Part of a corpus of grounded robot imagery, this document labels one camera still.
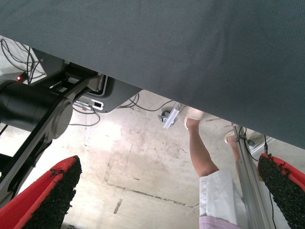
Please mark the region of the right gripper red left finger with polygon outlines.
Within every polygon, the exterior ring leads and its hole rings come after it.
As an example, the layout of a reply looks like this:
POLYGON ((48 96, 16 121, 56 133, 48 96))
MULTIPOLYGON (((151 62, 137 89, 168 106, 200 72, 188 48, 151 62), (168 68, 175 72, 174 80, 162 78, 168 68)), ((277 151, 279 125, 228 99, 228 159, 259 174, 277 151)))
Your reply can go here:
POLYGON ((66 158, 0 209, 2 229, 59 229, 82 173, 78 156, 66 158))

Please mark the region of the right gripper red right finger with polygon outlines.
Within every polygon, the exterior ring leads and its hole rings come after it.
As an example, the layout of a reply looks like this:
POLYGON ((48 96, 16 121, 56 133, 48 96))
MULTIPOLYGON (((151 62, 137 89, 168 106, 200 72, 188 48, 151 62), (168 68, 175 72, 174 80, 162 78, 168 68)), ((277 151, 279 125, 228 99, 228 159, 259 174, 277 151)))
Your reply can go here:
POLYGON ((271 154, 262 153, 258 173, 292 229, 305 227, 305 174, 271 154))

